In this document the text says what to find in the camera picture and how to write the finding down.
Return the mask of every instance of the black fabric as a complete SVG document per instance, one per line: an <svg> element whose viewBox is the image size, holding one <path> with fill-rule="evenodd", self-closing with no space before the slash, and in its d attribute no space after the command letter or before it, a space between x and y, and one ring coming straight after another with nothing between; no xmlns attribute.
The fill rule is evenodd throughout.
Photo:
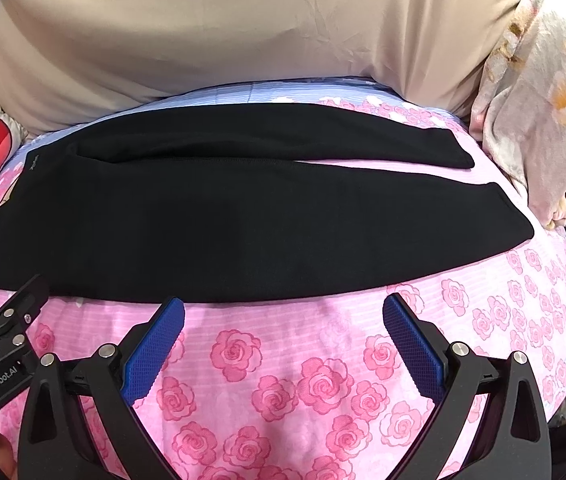
<svg viewBox="0 0 566 480"><path fill-rule="evenodd" d="M322 108L285 109L290 117L297 110L304 118L316 113L315 121L322 116ZM187 110L190 117L194 111ZM230 111L262 113L241 105ZM284 160L361 158L364 128L350 126L358 146L352 141L349 151L345 143L314 142L309 130L306 139L295 130L294 148L270 141L288 138L291 119L283 116L278 127L269 123L267 136L228 124L199 144L194 121L153 133L152 113L144 115L142 135L124 120L108 121L29 153L0 206L0 288L16 289L41 273L58 296L137 303L306 298L427 276L534 235L494 183ZM382 140L378 151L389 158L394 140ZM21 225L36 227L15 236Z"/></svg>

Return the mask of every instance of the wrinkled fabric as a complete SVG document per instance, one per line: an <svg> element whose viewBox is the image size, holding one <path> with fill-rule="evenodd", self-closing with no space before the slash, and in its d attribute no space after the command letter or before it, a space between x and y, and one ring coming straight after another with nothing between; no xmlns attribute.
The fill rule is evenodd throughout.
<svg viewBox="0 0 566 480"><path fill-rule="evenodd" d="M520 0L0 0L0 104L33 134L199 88L367 76L469 114Z"/></svg>
<svg viewBox="0 0 566 480"><path fill-rule="evenodd" d="M566 0L521 0L485 63L470 133L543 226L566 221Z"/></svg>

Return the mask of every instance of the small label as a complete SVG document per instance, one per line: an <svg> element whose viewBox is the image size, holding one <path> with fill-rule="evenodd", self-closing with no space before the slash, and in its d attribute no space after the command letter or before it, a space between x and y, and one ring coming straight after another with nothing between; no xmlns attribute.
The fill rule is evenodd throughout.
<svg viewBox="0 0 566 480"><path fill-rule="evenodd" d="M14 364L0 374L0 396L3 392L11 390L15 383L25 378L25 374L19 368L18 364Z"/></svg>

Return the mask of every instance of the bed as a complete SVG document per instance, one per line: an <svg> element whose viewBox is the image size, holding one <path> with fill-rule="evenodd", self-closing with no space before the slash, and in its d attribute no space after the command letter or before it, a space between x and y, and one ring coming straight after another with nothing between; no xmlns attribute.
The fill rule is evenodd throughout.
<svg viewBox="0 0 566 480"><path fill-rule="evenodd" d="M549 420L566 396L566 235L562 228L541 228L461 121L358 78L204 89L123 114L247 102L317 103L422 128L449 128L473 156L472 170L400 162L346 164L469 184L496 182L528 217L535 234L509 253L414 282L309 300L188 304L181 336L149 395L134 405L178 475L184 480L384 478L433 409L419 396L383 326L381 305L392 292L448 340L463 340L477 354L505 358L524 351ZM0 174L0 204L29 150L80 127L39 136L21 147ZM431 228L437 229L436 218ZM15 236L27 237L36 225L13 229ZM0 306L9 295L0 290ZM303 316L290 317L289 309L301 304ZM79 358L101 344L119 342L156 307L52 298L28 335L39 355L53 351L61 359ZM25 394L0 412L0 430L14 446L24 401ZM484 398L476 397L442 476L460 468L483 407ZM93 403L85 399L83 408L106 465L124 476Z"/></svg>

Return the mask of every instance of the metal screw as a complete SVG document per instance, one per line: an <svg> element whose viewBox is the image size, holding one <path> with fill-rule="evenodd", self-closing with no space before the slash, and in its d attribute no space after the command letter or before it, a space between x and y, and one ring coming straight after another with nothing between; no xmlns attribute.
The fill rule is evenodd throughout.
<svg viewBox="0 0 566 480"><path fill-rule="evenodd" d="M463 357L469 354L470 349L465 343L454 343L452 345L452 352Z"/></svg>
<svg viewBox="0 0 566 480"><path fill-rule="evenodd" d="M527 363L527 356L522 352L514 352L514 361L520 365Z"/></svg>
<svg viewBox="0 0 566 480"><path fill-rule="evenodd" d="M98 355L103 358L112 357L116 352L116 347L112 344L106 344L98 349Z"/></svg>
<svg viewBox="0 0 566 480"><path fill-rule="evenodd" d="M41 364L43 366L49 366L53 362L54 362L54 354L45 354L43 357L41 357Z"/></svg>

